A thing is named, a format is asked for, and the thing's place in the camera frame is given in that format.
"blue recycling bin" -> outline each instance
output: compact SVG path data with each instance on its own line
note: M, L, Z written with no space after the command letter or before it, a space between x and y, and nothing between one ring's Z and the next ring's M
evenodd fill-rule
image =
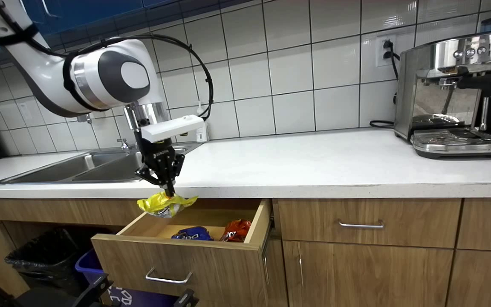
M96 281L104 271L96 252L91 249L77 261L75 270L81 272L89 283ZM107 290L111 301L121 302L122 307L173 307L178 297L173 295L161 295L158 293L130 290L126 288L109 287Z

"trash can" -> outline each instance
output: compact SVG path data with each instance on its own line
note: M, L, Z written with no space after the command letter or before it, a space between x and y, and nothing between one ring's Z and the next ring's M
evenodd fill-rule
M58 227L43 233L5 258L30 288L49 287L78 297L88 287L74 270L77 259L92 248L90 238L108 229Z
M104 271L94 249L85 253L76 263L75 270L84 274L88 282L96 281ZM121 303L122 307L173 307L178 297L158 293L130 290L115 285L107 290L113 303Z

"blue chip bag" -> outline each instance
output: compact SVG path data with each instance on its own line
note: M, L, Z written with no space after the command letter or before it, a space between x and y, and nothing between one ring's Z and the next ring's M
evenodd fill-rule
M213 241L208 229L202 226L181 229L175 235L172 235L172 239Z

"yellow chip bag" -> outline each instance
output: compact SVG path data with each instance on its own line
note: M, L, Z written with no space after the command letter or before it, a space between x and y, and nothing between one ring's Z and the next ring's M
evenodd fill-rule
M162 191L146 200L138 200L138 206L148 214L162 218L172 218L177 212L194 204L197 199L198 196L187 199L177 194L173 197L168 197L166 192Z

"white tile wall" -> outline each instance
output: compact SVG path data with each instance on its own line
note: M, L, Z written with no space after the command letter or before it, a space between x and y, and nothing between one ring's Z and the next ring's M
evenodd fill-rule
M378 37L394 37L400 53L472 33L490 17L491 0L252 0L134 33L193 45L214 83L211 139L226 139L393 120L397 82L387 62L376 65ZM196 60L168 43L143 42L171 117L196 113L198 100L208 99ZM120 107L93 114L92 125L54 115L18 69L0 66L0 140L10 155L132 142L123 115ZM195 133L176 139L195 140Z

